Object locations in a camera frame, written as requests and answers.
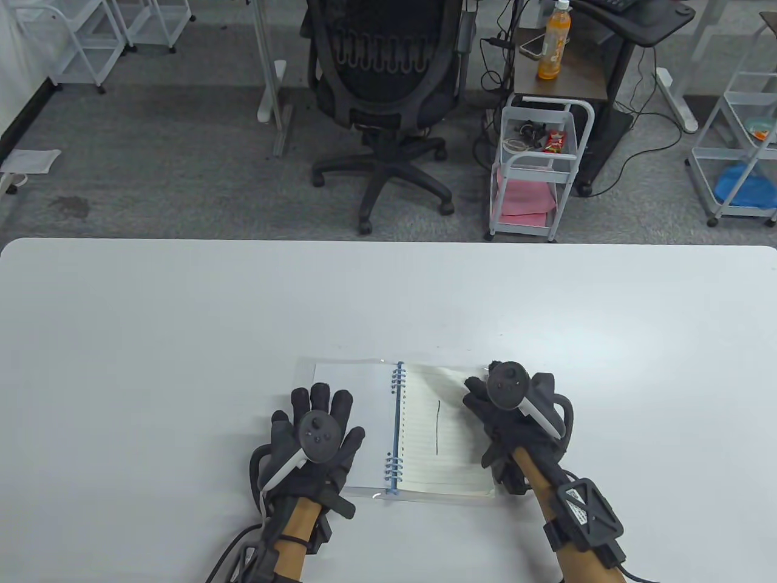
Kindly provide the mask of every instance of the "pen mark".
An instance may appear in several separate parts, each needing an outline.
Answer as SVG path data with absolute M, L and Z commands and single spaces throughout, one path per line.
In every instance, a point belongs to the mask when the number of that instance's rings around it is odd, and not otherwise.
M 434 421 L 434 454 L 440 455 L 440 405 L 442 402 L 437 400 L 437 419 Z

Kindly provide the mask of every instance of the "plastic bottle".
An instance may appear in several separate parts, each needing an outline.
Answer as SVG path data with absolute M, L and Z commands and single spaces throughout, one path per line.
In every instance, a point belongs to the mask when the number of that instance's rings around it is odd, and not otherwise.
M 566 35 L 570 32 L 570 0 L 556 0 L 553 14 L 545 28 L 542 56 L 539 59 L 537 76 L 540 79 L 555 79 L 561 72 L 561 57 L 564 55 Z

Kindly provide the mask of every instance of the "notebook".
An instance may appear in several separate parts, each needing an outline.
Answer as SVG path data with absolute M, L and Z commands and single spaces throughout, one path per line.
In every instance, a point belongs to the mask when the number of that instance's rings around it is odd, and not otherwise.
M 489 440 L 462 404 L 464 380 L 485 374 L 484 368 L 403 362 L 317 364 L 314 382 L 349 390 L 349 426 L 361 425 L 367 434 L 348 474 L 348 491 L 408 499 L 493 497 L 491 472 L 480 466 Z

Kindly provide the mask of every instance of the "wooden arm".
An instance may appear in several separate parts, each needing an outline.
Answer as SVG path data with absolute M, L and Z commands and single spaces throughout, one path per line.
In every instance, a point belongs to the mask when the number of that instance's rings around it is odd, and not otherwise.
M 540 473 L 525 449 L 516 449 L 513 459 L 529 481 L 545 520 L 553 520 L 556 517 L 556 513 L 550 508 L 550 499 L 555 496 L 553 486 Z M 605 569 L 593 550 L 581 553 L 572 543 L 567 543 L 556 551 L 556 558 L 565 583 L 625 583 L 621 572 L 617 569 Z
M 315 521 L 321 514 L 321 505 L 308 498 L 297 500 L 297 506 L 291 514 L 284 535 L 293 536 L 296 539 L 310 540 Z M 302 565 L 305 564 L 305 554 L 308 549 L 299 543 L 290 540 L 279 540 L 275 543 L 275 550 L 280 556 L 275 565 L 275 572 L 281 577 L 287 577 L 300 581 L 302 578 Z

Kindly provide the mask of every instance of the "smartphone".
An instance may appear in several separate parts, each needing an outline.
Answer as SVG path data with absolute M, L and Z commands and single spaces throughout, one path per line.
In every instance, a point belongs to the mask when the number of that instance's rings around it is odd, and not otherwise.
M 545 42 L 545 35 L 541 34 L 538 37 L 531 39 L 530 41 L 523 43 L 518 47 L 518 52 L 526 55 L 530 59 L 539 61 L 542 56 L 542 43 Z

